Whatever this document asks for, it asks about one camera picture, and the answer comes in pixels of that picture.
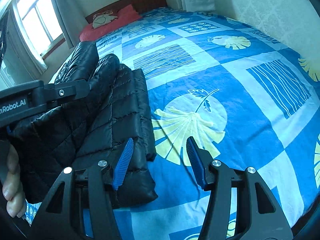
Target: bed sheet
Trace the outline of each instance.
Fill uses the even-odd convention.
[[[235,20],[170,8],[96,43],[100,58],[143,70],[158,153],[148,167],[159,197],[114,211],[124,240],[197,239],[210,192],[196,184],[189,136],[232,168],[255,167],[290,226],[308,210],[320,185],[319,84],[297,52]],[[231,202],[228,236],[236,190]]]

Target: quilted jacket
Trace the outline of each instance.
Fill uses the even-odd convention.
[[[94,42],[81,42],[61,68],[55,84],[85,79],[86,98],[19,122],[9,140],[19,154],[21,181],[29,203],[41,202],[67,166],[85,169],[112,155],[128,138],[134,152],[114,208],[157,198],[147,161],[156,156],[143,72],[132,71],[109,54],[99,60]]]

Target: human hand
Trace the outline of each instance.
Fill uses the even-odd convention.
[[[8,201],[7,212],[11,217],[22,217],[27,210],[26,197],[20,181],[19,157],[15,148],[10,145],[7,156],[7,177],[3,183],[2,193]]]

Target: metal screw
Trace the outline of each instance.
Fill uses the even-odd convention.
[[[252,173],[252,174],[256,173],[256,169],[253,167],[248,167],[247,170],[249,173]]]
[[[69,173],[71,173],[71,171],[72,171],[71,167],[66,167],[66,168],[63,169],[63,173],[64,174],[69,174]]]
[[[221,161],[214,160],[214,161],[212,162],[212,165],[213,165],[213,166],[216,166],[216,167],[219,167],[219,166],[221,166]]]
[[[108,163],[106,162],[106,161],[99,161],[98,162],[98,165],[100,166],[100,167],[104,167],[104,166],[106,166]]]
[[[63,90],[63,89],[60,89],[60,90],[59,90],[59,96],[61,96],[61,97],[64,96],[64,90]]]

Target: white wall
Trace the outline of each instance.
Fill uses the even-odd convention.
[[[217,13],[245,22],[320,67],[320,18],[309,0],[215,0]]]

